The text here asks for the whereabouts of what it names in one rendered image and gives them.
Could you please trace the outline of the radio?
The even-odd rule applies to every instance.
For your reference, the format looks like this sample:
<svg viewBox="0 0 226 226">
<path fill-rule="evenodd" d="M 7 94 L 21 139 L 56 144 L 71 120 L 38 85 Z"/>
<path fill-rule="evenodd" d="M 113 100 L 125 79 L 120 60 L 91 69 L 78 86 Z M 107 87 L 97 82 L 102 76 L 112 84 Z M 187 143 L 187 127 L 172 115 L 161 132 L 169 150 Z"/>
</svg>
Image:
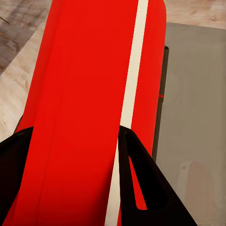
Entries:
<svg viewBox="0 0 226 226">
<path fill-rule="evenodd" d="M 52 0 L 24 114 L 33 127 L 2 226 L 121 226 L 118 134 L 156 162 L 169 47 L 164 0 Z M 137 208 L 147 206 L 131 161 Z"/>
</svg>

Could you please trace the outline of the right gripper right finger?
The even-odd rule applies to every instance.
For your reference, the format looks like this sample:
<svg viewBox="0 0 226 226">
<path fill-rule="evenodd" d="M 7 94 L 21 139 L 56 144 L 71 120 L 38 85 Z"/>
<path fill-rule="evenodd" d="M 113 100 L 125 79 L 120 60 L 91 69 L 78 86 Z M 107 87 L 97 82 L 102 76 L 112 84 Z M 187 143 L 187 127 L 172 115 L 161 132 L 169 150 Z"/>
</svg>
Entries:
<svg viewBox="0 0 226 226">
<path fill-rule="evenodd" d="M 198 226 L 136 133 L 118 134 L 121 226 Z M 137 208 L 129 157 L 147 210 Z"/>
</svg>

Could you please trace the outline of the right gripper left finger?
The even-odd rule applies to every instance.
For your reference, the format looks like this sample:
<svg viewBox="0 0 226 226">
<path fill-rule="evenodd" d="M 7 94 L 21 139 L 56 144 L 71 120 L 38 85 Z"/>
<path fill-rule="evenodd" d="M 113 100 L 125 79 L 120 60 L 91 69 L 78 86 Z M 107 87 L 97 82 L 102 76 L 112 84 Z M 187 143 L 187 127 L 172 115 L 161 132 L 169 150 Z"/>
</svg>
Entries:
<svg viewBox="0 0 226 226">
<path fill-rule="evenodd" d="M 0 226 L 20 190 L 33 127 L 0 142 Z"/>
</svg>

